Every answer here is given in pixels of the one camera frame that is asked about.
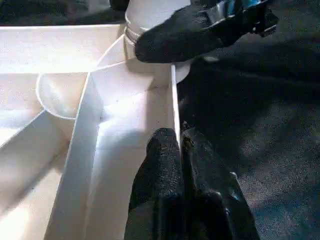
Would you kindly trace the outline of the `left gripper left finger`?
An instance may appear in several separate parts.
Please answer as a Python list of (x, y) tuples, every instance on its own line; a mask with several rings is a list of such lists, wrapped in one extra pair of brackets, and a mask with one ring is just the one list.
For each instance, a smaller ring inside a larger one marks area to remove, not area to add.
[(157, 129), (131, 188), (126, 240), (182, 240), (184, 186), (180, 149), (172, 128)]

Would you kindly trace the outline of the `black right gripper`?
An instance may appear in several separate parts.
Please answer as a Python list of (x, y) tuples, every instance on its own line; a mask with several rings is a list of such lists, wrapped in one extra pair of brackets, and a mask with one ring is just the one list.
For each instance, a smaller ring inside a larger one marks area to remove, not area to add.
[(135, 43), (134, 54), (144, 63), (185, 62), (223, 46), (214, 29), (266, 37), (276, 30), (279, 22), (269, 3), (269, 0), (219, 0), (207, 13), (203, 5), (188, 5), (144, 32)]

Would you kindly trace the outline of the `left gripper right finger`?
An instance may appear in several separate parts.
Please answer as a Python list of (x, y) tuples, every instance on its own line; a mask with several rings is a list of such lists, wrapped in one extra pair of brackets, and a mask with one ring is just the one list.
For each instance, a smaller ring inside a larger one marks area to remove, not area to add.
[(191, 240), (257, 240), (237, 175), (195, 127), (181, 134), (187, 231)]

